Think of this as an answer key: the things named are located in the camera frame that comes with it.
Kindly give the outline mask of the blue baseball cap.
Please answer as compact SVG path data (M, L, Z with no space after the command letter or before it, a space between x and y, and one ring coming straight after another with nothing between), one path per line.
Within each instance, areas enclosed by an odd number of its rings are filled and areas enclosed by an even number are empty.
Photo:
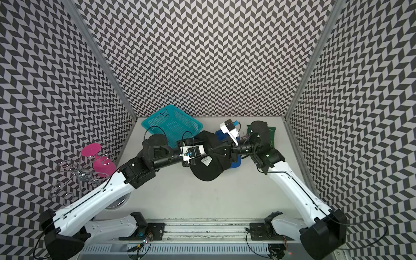
M227 139L227 137L229 136L228 134L224 134L221 130L216 131L215 135L216 135L216 137L218 138L218 140L220 142L225 141ZM240 167L241 162L242 162L241 156L237 156L237 161L232 162L230 168L234 169L234 168Z

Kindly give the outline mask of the black cap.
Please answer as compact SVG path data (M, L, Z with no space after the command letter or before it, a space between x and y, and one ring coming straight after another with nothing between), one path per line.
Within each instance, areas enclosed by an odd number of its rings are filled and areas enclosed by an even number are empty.
M221 143L214 133L202 131L196 139L202 140L206 155L195 159L190 166L192 173L199 180L210 182L231 167L230 148Z

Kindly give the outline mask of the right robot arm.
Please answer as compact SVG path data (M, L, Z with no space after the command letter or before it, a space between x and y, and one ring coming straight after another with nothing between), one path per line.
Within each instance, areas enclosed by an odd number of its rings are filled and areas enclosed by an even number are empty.
M270 131L265 121L254 121L246 138L241 138L237 123L231 119L221 123L230 151L227 156L248 155L257 169L273 180L293 202L301 219L278 213L271 227L281 236L300 242L308 255L322 260L346 242L347 217L333 210L316 196L294 173L285 157L271 145Z

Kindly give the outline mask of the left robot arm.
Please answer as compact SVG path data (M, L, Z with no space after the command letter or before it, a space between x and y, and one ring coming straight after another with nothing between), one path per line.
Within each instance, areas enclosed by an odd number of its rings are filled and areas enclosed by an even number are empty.
M163 134L154 134L142 142L139 154L120 166L103 184L81 199L39 217L48 258L69 260L88 245L114 238L143 238L147 222L140 212L119 219L95 221L93 218L117 199L128 195L156 176L158 170L182 163L194 165L205 156L208 142L199 135L182 139L172 148Z

